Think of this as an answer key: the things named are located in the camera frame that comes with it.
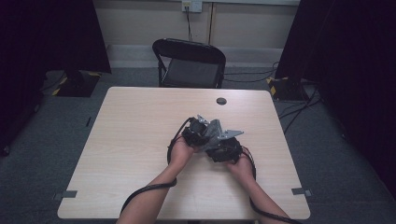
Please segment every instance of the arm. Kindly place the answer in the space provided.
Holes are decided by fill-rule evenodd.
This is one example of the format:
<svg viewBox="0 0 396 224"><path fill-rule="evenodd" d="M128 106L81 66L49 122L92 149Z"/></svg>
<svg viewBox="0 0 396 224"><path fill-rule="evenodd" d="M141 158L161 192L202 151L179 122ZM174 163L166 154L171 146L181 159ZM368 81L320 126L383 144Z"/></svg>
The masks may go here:
<svg viewBox="0 0 396 224"><path fill-rule="evenodd" d="M251 171L250 161L246 155L242 154L236 164L226 162L226 165L233 174L233 177L241 184L245 192L260 210L282 217L289 217L256 182ZM260 216L260 223L281 224L284 222Z"/></svg>
<svg viewBox="0 0 396 224"><path fill-rule="evenodd" d="M175 143L169 165L149 185L172 182L190 160L194 149L181 137ZM136 195L120 214L117 224L154 223L169 189L154 189Z"/></svg>

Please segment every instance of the table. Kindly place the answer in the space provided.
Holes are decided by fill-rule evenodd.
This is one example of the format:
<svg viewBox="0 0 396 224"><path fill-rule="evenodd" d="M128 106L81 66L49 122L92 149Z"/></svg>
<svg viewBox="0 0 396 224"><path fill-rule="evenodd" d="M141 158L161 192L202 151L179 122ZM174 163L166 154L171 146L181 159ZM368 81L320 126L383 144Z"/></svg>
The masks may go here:
<svg viewBox="0 0 396 224"><path fill-rule="evenodd" d="M226 105L218 105L223 97ZM113 87L93 124L63 198L60 218L117 218L126 198L166 167L170 140L186 118L219 119L223 130L248 147L257 181L292 218L310 211L285 136L267 91ZM227 168L205 153L194 154L177 177L158 219L255 219L248 196Z"/></svg>

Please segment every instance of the chair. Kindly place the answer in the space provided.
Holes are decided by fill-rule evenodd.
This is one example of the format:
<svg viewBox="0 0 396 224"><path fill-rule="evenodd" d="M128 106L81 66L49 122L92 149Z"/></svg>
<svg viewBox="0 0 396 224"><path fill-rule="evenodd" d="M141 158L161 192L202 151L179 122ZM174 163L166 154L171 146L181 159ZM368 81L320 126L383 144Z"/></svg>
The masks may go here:
<svg viewBox="0 0 396 224"><path fill-rule="evenodd" d="M226 59L219 49L170 38L155 41L152 49L158 59L160 87L221 88ZM171 59L167 68L162 57Z"/></svg>

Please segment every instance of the human hand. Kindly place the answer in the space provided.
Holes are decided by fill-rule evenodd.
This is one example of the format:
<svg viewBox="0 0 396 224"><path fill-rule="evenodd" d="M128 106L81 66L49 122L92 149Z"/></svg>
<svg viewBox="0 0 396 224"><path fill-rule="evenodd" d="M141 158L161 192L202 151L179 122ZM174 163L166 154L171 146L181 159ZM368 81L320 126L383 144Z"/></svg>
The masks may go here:
<svg viewBox="0 0 396 224"><path fill-rule="evenodd" d="M245 188L250 181L255 181L250 159L244 153L241 154L237 163L233 163L232 161L226 161L224 163L242 187Z"/></svg>
<svg viewBox="0 0 396 224"><path fill-rule="evenodd" d="M184 137L179 135L173 146L169 165L175 166L180 170L183 169L187 162L191 159L192 154L198 150L198 147L190 147L187 145Z"/></svg>

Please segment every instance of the person's right hand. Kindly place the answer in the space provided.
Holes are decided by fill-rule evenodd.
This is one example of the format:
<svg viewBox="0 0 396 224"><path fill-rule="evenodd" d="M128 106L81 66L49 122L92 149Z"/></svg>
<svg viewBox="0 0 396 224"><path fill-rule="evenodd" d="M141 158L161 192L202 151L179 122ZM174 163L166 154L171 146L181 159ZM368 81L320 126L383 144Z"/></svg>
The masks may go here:
<svg viewBox="0 0 396 224"><path fill-rule="evenodd" d="M224 162L230 172L233 174L233 177L243 186L246 186L246 183L249 181L255 181L252 172L252 166L249 158L245 154L241 154L237 163L233 163L232 161Z"/></svg>

